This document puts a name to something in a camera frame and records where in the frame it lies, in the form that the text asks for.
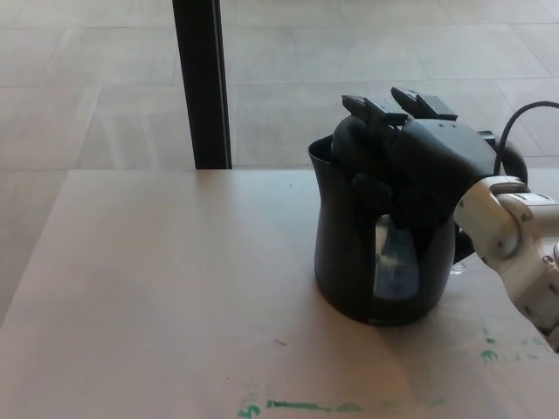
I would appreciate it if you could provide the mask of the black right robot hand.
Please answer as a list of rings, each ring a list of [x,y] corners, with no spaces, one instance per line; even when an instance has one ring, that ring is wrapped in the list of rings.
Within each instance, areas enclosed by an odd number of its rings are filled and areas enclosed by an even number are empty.
[[[393,87],[392,98],[344,95],[349,127],[332,153],[357,196],[399,228],[440,225],[493,174],[495,152],[439,97]]]

